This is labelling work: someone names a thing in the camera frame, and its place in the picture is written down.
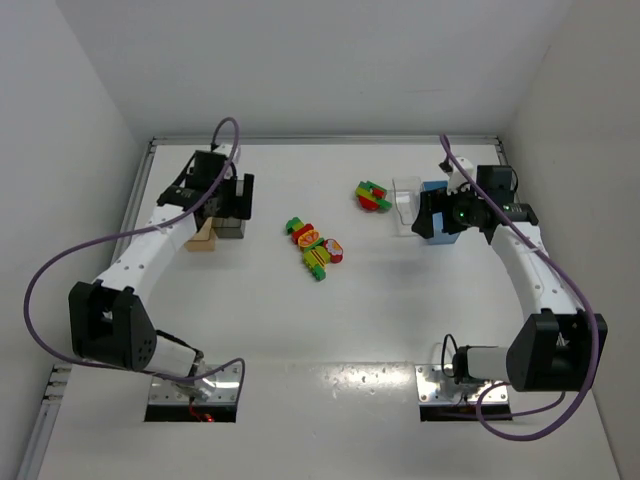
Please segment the green lego plate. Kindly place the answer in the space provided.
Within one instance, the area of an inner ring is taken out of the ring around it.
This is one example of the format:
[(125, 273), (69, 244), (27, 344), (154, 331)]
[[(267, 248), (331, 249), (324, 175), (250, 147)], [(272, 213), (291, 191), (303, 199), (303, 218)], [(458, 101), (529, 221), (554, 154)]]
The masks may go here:
[(304, 223), (298, 217), (293, 217), (286, 223), (285, 230), (287, 234), (291, 235), (303, 226)]

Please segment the lego cluster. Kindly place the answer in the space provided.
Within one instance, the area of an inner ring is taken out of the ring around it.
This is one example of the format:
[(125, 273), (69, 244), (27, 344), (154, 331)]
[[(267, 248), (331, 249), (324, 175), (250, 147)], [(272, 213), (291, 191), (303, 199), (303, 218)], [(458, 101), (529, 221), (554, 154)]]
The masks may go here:
[(387, 190), (374, 182), (360, 181), (354, 194), (360, 207), (366, 211), (387, 212), (392, 207), (387, 200)]

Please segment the orange slice lego brick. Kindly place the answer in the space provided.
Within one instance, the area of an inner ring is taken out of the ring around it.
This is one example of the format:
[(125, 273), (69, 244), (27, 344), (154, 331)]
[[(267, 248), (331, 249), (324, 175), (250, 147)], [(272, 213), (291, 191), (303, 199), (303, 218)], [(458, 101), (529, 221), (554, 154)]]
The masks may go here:
[(313, 249), (323, 242), (324, 238), (316, 229), (305, 230), (297, 238), (297, 245), (302, 252)]

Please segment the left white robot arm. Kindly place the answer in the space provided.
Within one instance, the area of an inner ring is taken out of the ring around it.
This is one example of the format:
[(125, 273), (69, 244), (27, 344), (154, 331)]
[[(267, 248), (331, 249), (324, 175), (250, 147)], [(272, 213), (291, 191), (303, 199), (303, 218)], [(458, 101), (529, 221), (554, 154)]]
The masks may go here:
[(230, 237), (243, 237), (255, 177), (237, 174), (238, 154), (229, 144), (195, 151), (159, 196), (143, 233), (93, 282), (71, 289), (71, 340), (78, 357), (179, 379), (203, 374), (203, 353), (155, 328), (146, 303), (181, 250), (211, 252), (226, 228)]

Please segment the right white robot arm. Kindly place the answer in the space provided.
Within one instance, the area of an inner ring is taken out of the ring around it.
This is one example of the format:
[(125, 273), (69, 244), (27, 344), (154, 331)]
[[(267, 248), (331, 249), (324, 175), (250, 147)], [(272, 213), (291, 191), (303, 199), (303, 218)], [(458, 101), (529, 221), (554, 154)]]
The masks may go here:
[(482, 232), (502, 261), (524, 324), (508, 347), (463, 346), (452, 360), (456, 383), (503, 381), (519, 392), (579, 391), (590, 387), (607, 335), (601, 315), (587, 316), (567, 281), (544, 261), (546, 249), (533, 208), (515, 200), (517, 177), (508, 166), (440, 163), (448, 182), (421, 192), (411, 227), (425, 239), (470, 228)]

